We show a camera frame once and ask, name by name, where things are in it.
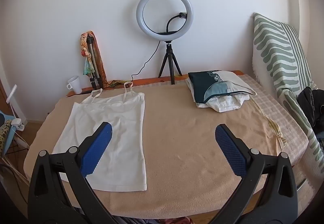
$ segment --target white folded garment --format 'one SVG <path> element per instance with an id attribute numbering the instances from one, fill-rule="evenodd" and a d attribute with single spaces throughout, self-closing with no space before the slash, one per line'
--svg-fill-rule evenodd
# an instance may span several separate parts
<path id="1" fill-rule="evenodd" d="M 186 83 L 191 91 L 193 101 L 196 102 L 191 80 L 186 79 Z M 225 111 L 229 111 L 229 110 L 239 109 L 242 106 L 243 102 L 246 100 L 249 100 L 249 99 L 250 99 L 250 96 L 247 93 L 237 93 L 237 94 L 231 94 L 231 95 L 225 95 L 225 96 L 216 96 L 216 97 L 211 98 L 205 104 L 196 103 L 196 105 L 198 108 L 209 108 L 210 107 L 210 108 L 214 109 L 215 111 L 225 112 Z"/>
<path id="2" fill-rule="evenodd" d="M 112 138 L 94 172 L 86 179 L 93 189 L 103 191 L 145 191 L 146 170 L 142 147 L 144 93 L 132 90 L 111 98 L 91 95 L 74 103 L 69 120 L 53 154 L 79 146 L 102 122 L 112 126 Z M 66 174 L 60 173 L 68 181 Z"/>

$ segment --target tripod leg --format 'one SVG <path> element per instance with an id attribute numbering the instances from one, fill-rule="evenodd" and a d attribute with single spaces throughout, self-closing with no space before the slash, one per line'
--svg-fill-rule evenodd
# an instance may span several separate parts
<path id="1" fill-rule="evenodd" d="M 176 68 L 177 68 L 177 70 L 179 72 L 179 75 L 182 76 L 180 67 L 179 67 L 178 62 L 177 62 L 177 59 L 176 59 L 176 56 L 174 54 L 172 54 L 172 56 L 173 56 L 174 64 L 175 64 L 175 66 L 176 66 Z"/>
<path id="2" fill-rule="evenodd" d="M 163 72 L 163 69 L 164 69 L 164 66 L 165 66 L 165 63 L 166 63 L 166 59 L 167 59 L 167 53 L 165 54 L 165 56 L 163 58 L 163 63 L 162 63 L 161 70 L 160 70 L 160 73 L 159 73 L 159 78 L 161 78 L 161 75 L 162 75 L 162 72 Z"/>
<path id="3" fill-rule="evenodd" d="M 173 61 L 172 61 L 172 53 L 168 54 L 168 59 L 169 59 L 169 69 L 170 69 L 170 78 L 171 78 L 171 84 L 174 85 L 174 72 L 173 72 Z"/>

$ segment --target silver screw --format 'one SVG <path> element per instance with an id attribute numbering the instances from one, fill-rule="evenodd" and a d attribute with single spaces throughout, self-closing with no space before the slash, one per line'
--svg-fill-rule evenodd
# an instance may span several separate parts
<path id="1" fill-rule="evenodd" d="M 256 149 L 256 148 L 252 148 L 252 149 L 251 149 L 251 153 L 252 153 L 252 154 L 259 154 L 260 152 L 259 152 L 258 149 Z"/>
<path id="2" fill-rule="evenodd" d="M 76 148 L 75 146 L 72 146 L 72 147 L 69 149 L 69 153 L 70 153 L 70 154 L 74 154 L 77 150 L 78 150 L 78 148 Z"/>
<path id="3" fill-rule="evenodd" d="M 43 157 L 46 154 L 45 150 L 40 151 L 39 156 Z"/>
<path id="4" fill-rule="evenodd" d="M 282 157 L 282 158 L 288 158 L 288 154 L 286 154 L 285 152 L 282 152 L 282 153 L 281 153 L 281 157 Z"/>

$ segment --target blue gripper pad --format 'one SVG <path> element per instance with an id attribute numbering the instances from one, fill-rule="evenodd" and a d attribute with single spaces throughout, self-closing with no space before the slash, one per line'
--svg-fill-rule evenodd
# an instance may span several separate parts
<path id="1" fill-rule="evenodd" d="M 111 124 L 107 123 L 105 127 L 98 133 L 98 136 L 90 145 L 86 153 L 82 156 L 80 171 L 83 177 L 93 173 L 101 156 L 106 150 L 111 137 L 112 126 Z"/>
<path id="2" fill-rule="evenodd" d="M 225 155 L 235 175 L 244 177 L 247 172 L 247 162 L 229 133 L 222 125 L 218 125 L 215 131 L 216 142 Z"/>

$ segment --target white wall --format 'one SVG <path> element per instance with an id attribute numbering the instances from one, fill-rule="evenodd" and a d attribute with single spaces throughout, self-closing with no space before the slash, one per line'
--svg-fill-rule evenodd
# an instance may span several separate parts
<path id="1" fill-rule="evenodd" d="M 93 30 L 107 78 L 130 79 L 153 53 L 157 41 L 141 32 L 135 10 L 139 0 L 0 0 L 0 55 L 9 84 L 27 119 L 42 120 L 67 93 L 66 81 L 82 75 L 79 37 Z M 195 18 L 189 32 L 175 40 L 183 73 L 210 69 L 252 73 L 253 19 L 259 12 L 288 22 L 288 0 L 190 0 Z M 183 11 L 178 0 L 151 0 L 148 25 L 163 30 Z M 173 27 L 181 26 L 178 20 Z M 156 77 L 165 53 L 138 78 Z M 87 78 L 83 84 L 89 86 Z"/>
<path id="2" fill-rule="evenodd" d="M 307 62 L 313 81 L 324 89 L 324 0 L 309 0 L 310 28 Z"/>

